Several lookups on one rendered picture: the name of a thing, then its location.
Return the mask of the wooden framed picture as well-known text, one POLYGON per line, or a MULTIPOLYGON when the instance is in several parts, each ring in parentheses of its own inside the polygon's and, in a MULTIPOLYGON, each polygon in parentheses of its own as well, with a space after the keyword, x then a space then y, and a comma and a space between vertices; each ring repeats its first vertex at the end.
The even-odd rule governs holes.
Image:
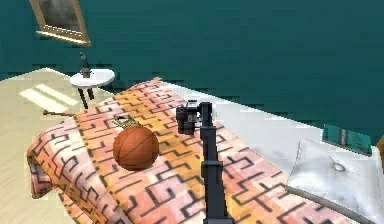
POLYGON ((37 34, 88 47, 89 40, 79 0, 29 0, 37 34))

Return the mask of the small golden patterned dish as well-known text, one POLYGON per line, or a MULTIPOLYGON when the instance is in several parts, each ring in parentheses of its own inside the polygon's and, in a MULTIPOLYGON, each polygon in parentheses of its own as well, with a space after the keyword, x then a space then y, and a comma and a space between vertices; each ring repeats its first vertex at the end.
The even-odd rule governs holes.
POLYGON ((133 126, 140 126, 140 123, 131 118, 130 116, 115 116, 113 119, 113 123, 123 129, 133 126))

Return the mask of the orange basketball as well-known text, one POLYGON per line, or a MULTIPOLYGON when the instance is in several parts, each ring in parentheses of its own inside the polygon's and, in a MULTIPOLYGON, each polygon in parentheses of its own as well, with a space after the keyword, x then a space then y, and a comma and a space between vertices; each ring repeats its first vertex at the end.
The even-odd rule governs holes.
POLYGON ((149 168, 159 155, 156 135, 143 126, 131 126, 121 131, 113 143, 115 161, 128 171, 149 168))

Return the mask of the brown wooden object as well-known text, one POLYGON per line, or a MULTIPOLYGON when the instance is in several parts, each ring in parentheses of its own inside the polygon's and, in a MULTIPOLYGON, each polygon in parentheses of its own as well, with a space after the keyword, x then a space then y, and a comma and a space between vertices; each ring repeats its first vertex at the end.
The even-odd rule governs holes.
POLYGON ((380 157, 381 157, 381 161, 382 161, 382 167, 384 168, 384 135, 380 138, 380 140, 378 141, 376 147, 379 149, 380 151, 380 157))

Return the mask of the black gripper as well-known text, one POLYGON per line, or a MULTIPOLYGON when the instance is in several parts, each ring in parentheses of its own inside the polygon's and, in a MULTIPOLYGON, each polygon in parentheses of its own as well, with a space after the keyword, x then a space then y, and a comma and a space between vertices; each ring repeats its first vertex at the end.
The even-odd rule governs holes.
POLYGON ((178 133, 193 135, 196 130, 196 124, 199 121, 198 107, 179 106, 176 108, 176 121, 178 133))

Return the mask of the white pillow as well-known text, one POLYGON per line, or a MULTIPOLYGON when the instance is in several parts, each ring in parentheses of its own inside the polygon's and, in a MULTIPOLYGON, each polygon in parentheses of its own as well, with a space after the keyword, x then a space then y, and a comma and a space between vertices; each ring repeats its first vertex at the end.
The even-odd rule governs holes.
POLYGON ((377 148, 365 156, 301 139, 286 190, 359 224, 384 224, 384 175, 377 148))

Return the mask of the white bed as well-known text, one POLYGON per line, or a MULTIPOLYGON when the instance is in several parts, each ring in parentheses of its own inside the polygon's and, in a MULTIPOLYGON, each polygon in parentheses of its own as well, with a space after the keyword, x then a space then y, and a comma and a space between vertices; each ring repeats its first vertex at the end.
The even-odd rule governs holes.
MULTIPOLYGON (((167 83, 165 85, 182 98, 182 104, 188 99, 205 100, 207 98, 203 94, 188 91, 176 85, 167 83)), ((282 171, 287 181, 295 164, 299 141, 308 139, 318 144, 324 143, 321 140, 322 131, 319 128, 225 100, 215 99, 213 103, 218 112, 215 123, 217 128, 224 126, 235 134, 251 150, 282 171)), ((349 224, 359 224, 347 216, 344 217, 349 224)))

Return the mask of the pink orange patterned blanket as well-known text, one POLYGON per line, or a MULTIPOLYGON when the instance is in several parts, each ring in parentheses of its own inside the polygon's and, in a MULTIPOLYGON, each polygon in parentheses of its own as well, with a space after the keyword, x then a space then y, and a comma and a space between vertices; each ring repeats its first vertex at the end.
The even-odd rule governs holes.
MULTIPOLYGON (((177 132, 175 108, 182 102, 164 82, 151 80, 47 129, 27 151, 33 198, 57 190, 77 224, 203 224, 202 143, 177 132), (157 136, 160 155, 152 167, 129 172, 116 163, 117 116, 130 116, 157 136)), ((216 140, 236 224, 349 224, 286 192, 286 175, 224 126, 216 140)))

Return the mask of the round white side table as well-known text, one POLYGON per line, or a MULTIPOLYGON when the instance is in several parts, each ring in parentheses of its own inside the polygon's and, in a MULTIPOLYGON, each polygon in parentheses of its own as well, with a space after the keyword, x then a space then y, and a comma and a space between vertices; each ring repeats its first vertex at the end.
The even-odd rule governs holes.
POLYGON ((84 91, 87 91, 90 100, 94 99, 93 89, 110 84, 115 79, 115 73, 110 69, 91 69, 90 77, 84 78, 81 73, 70 77, 70 83, 80 95, 85 109, 88 108, 84 91))

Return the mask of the brown baseball bat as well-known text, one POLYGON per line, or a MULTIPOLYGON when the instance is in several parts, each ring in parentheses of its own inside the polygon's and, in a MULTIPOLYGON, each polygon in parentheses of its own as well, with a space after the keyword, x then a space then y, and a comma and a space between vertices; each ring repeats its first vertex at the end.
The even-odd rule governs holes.
POLYGON ((73 113, 64 113, 64 112, 52 112, 48 110, 43 111, 43 115, 53 115, 53 116, 64 116, 64 117, 73 117, 76 114, 73 113))

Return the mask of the teal book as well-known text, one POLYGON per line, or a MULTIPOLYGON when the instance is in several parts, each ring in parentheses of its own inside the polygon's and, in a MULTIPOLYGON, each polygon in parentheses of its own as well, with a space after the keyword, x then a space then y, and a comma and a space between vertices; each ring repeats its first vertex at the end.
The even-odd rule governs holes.
POLYGON ((372 155, 369 136, 334 125, 324 125, 322 141, 365 156, 372 155))

